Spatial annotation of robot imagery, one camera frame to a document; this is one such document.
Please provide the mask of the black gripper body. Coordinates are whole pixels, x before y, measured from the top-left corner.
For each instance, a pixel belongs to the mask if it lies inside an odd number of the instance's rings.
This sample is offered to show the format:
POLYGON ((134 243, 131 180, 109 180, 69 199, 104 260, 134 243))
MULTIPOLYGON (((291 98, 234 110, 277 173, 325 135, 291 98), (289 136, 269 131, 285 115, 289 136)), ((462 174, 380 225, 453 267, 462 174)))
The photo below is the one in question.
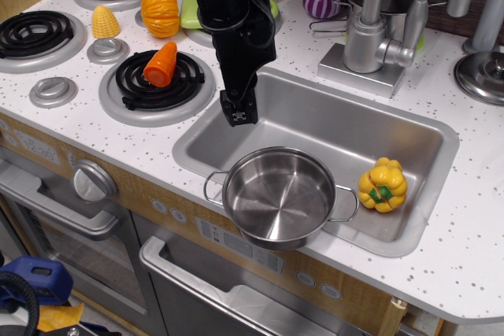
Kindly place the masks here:
POLYGON ((250 0, 249 13, 237 28, 213 35, 224 80, 225 99, 234 109, 246 104, 257 70, 276 59, 276 22, 270 0, 250 0))

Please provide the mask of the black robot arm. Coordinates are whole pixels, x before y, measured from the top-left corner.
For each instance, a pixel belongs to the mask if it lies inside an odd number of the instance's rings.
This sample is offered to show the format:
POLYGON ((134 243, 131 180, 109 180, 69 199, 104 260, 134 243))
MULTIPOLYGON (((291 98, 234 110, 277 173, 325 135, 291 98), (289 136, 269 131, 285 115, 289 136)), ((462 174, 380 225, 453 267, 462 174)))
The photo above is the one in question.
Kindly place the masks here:
POLYGON ((230 126, 258 121, 257 71, 276 60, 270 0, 196 0, 198 21, 211 34, 224 89, 220 105, 230 126))

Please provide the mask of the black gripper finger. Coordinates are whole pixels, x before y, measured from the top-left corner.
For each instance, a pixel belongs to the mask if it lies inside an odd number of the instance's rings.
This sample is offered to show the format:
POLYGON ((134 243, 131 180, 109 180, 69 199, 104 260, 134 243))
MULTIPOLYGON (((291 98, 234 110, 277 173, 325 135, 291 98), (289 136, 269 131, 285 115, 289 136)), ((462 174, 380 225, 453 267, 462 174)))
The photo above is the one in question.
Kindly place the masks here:
POLYGON ((242 124, 256 124, 258 121, 258 110, 257 102, 254 91, 248 91, 245 93, 243 100, 241 101, 242 106, 242 124))
POLYGON ((234 114, 235 108, 234 108, 234 105, 232 104, 232 102, 228 99, 228 95, 227 95, 226 90, 220 91, 220 106, 221 106, 222 112, 223 112, 228 124, 231 127, 234 127, 235 121, 234 121, 233 114, 234 114))

